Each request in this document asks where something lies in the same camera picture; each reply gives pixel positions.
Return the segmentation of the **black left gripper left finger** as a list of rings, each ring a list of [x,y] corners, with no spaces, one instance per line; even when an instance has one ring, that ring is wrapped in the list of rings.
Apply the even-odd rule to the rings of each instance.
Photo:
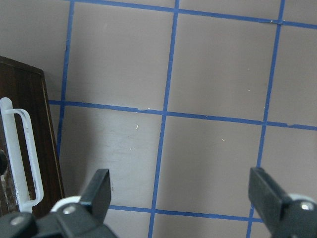
[[[104,219],[111,201],[108,169],[95,172],[77,202],[66,202],[37,219],[28,212],[13,212],[0,219],[2,238],[109,238]]]

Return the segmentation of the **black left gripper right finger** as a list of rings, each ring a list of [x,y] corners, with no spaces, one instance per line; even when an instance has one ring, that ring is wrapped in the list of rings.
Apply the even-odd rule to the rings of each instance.
[[[250,168],[248,198],[272,238],[317,236],[317,203],[287,193],[264,169]]]

